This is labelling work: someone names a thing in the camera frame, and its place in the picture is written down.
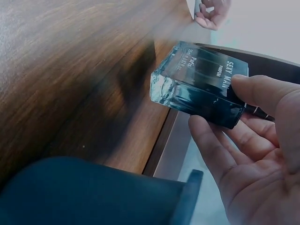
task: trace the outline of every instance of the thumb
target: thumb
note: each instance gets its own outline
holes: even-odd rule
[[[232,88],[250,105],[259,106],[275,118],[280,148],[290,173],[300,170],[300,85],[267,76],[235,75]]]
[[[298,84],[279,81],[263,75],[252,77],[234,75],[231,84],[235,94],[241,100],[260,107],[272,117],[275,117],[276,107],[286,95],[300,91]]]

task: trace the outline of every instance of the perfume bottle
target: perfume bottle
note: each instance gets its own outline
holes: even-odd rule
[[[246,104],[234,94],[231,77],[248,71],[246,62],[180,41],[151,74],[150,98],[232,129]]]

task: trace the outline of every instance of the wood grain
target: wood grain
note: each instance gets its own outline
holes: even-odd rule
[[[0,185],[67,155],[141,173],[168,109],[151,71],[191,22],[174,0],[0,3]]]

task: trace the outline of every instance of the dark fabric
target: dark fabric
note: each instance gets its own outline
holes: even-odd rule
[[[77,158],[49,158],[25,168],[3,189],[0,224],[165,225],[183,187]]]

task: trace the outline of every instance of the palm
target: palm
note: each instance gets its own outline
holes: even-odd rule
[[[259,224],[265,214],[271,214],[273,206],[280,202],[272,197],[284,192],[284,167],[277,151],[280,149],[275,148],[256,162],[239,164],[224,177],[220,190],[227,193],[223,199],[232,224]]]
[[[272,224],[274,207],[289,201],[284,198],[288,173],[285,172],[275,124],[243,115],[233,130],[211,125],[213,134],[210,134],[203,127],[205,124],[197,120],[202,118],[191,117],[189,125],[193,138],[202,145],[199,148],[217,141],[221,144],[213,149],[208,147],[207,151],[202,151],[202,156],[210,165],[231,224]],[[224,133],[239,150],[232,146]],[[220,148],[226,149],[226,152],[221,152]],[[271,214],[272,221],[266,217]]]

